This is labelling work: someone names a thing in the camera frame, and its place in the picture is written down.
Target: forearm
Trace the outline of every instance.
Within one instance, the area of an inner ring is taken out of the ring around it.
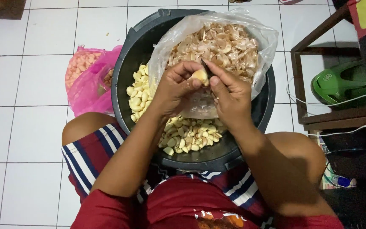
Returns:
[[[231,131],[266,203],[284,216],[334,215],[290,160],[252,124]]]
[[[123,197],[134,195],[145,179],[166,121],[167,118],[149,107],[104,167],[91,191],[100,189]]]

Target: hand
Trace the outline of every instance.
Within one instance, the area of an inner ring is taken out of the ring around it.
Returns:
[[[165,117],[177,116],[188,103],[190,96],[201,87],[199,79],[191,75],[203,66],[194,61],[182,61],[166,70],[156,89],[150,107]]]
[[[238,132],[245,125],[252,125],[251,85],[233,74],[205,60],[215,76],[210,79],[210,87],[215,98],[218,117],[228,130]]]

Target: white tile floor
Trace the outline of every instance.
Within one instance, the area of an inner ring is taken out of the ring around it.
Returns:
[[[290,50],[334,13],[327,0],[281,5],[278,0],[228,4],[227,0],[27,0],[21,20],[0,20],[0,229],[68,229],[80,207],[60,151],[61,131],[74,118],[64,73],[79,44],[111,49],[129,27],[158,8],[227,11],[237,7],[280,33],[273,62],[276,100],[267,133],[305,133],[285,86],[293,75]],[[346,21],[315,44],[357,46]],[[303,57],[308,84],[342,59]],[[294,95],[294,86],[290,84]],[[308,102],[317,102],[309,90]],[[308,106],[309,113],[329,112]]]

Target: plastic bag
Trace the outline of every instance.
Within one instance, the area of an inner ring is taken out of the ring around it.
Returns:
[[[65,75],[66,92],[69,92],[74,81],[105,52],[104,49],[85,49],[83,46],[77,47],[76,53],[70,59],[69,65],[67,66]]]
[[[258,68],[253,77],[252,99],[262,90],[265,84],[265,73],[270,68],[278,43],[279,32],[271,27],[264,26],[255,18],[247,16],[248,11],[237,8],[229,12],[206,12],[190,15],[174,25],[155,45],[149,60],[150,93],[155,94],[160,78],[165,71],[173,47],[183,41],[187,35],[199,31],[206,23],[240,24],[246,27],[251,38],[259,42]],[[180,115],[187,118],[211,119],[217,118],[216,108],[211,96],[204,97],[204,92],[196,92]]]
[[[75,117],[92,111],[114,113],[111,88],[105,85],[104,78],[114,69],[121,49],[122,45],[119,45],[112,51],[104,52],[74,81],[67,95]]]

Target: pink plastic bag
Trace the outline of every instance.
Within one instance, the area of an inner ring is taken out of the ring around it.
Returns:
[[[67,66],[65,75],[66,92],[69,92],[74,81],[105,52],[104,49],[85,49],[83,46],[77,47],[77,52],[70,59],[69,65]]]
[[[104,78],[114,69],[122,45],[103,53],[71,86],[67,93],[70,107],[77,117],[86,112],[113,114],[111,88],[104,84]]]

